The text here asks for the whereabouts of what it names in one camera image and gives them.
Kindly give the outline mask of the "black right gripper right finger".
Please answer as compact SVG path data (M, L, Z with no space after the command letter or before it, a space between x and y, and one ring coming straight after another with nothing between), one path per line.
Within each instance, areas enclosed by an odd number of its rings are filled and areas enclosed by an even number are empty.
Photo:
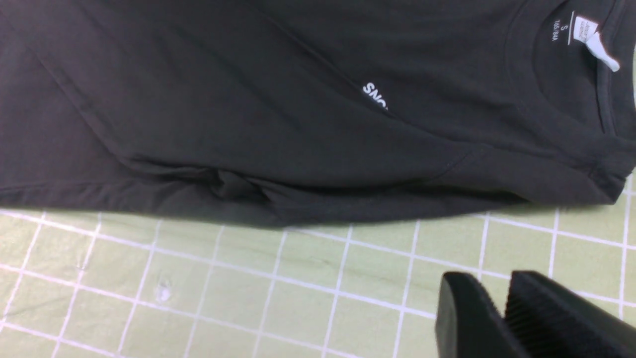
M533 358L633 358L636 331L534 270L512 273L506 324Z

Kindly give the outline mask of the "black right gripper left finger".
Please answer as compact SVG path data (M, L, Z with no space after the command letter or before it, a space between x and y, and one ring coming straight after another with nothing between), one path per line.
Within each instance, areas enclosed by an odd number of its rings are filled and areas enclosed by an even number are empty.
M435 322L441 358L526 358L484 286L465 272L445 272Z

